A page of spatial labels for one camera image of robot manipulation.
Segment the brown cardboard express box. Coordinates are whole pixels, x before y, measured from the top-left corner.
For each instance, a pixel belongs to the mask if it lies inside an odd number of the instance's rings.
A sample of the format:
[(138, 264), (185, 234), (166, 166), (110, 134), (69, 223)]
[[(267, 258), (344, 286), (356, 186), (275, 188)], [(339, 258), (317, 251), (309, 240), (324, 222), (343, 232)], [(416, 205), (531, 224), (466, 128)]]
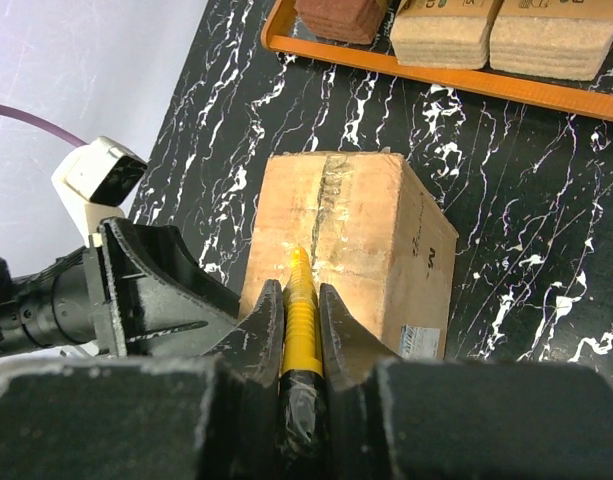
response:
[(263, 283), (290, 276), (303, 247), (316, 284), (407, 359), (445, 355), (458, 233), (396, 153), (314, 152), (266, 165), (240, 298), (253, 308)]

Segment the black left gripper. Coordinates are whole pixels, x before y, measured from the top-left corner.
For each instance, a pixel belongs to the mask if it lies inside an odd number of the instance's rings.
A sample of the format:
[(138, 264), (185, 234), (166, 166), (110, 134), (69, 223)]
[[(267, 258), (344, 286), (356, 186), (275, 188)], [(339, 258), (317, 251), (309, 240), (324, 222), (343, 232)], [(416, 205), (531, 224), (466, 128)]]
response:
[(236, 325), (239, 296), (194, 260), (175, 226), (109, 218), (101, 245), (30, 275), (0, 257), (0, 357), (99, 340), (114, 357), (200, 356)]

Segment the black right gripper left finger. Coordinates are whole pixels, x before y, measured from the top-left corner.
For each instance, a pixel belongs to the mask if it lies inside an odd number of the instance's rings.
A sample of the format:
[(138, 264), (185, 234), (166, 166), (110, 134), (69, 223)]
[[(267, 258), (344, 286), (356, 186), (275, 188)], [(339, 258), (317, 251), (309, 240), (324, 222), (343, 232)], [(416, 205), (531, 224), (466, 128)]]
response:
[(284, 309), (265, 283), (198, 358), (0, 365), (0, 479), (274, 479)]

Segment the yellow utility knife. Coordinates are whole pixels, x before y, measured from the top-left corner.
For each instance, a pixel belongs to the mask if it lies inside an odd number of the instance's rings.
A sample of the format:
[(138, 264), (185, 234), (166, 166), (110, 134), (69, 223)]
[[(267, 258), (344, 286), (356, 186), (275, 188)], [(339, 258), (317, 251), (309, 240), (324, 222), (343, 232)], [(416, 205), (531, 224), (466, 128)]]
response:
[(284, 479), (323, 479), (328, 433), (319, 305), (310, 258), (302, 247), (291, 252), (283, 307), (276, 440), (281, 475)]

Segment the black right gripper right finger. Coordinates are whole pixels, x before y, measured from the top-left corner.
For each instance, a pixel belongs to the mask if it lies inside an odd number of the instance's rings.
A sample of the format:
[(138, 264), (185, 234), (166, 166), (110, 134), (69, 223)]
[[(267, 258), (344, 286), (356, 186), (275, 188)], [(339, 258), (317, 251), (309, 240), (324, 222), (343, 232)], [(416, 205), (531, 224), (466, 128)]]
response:
[(320, 289), (335, 479), (613, 479), (613, 388), (570, 363), (404, 360)]

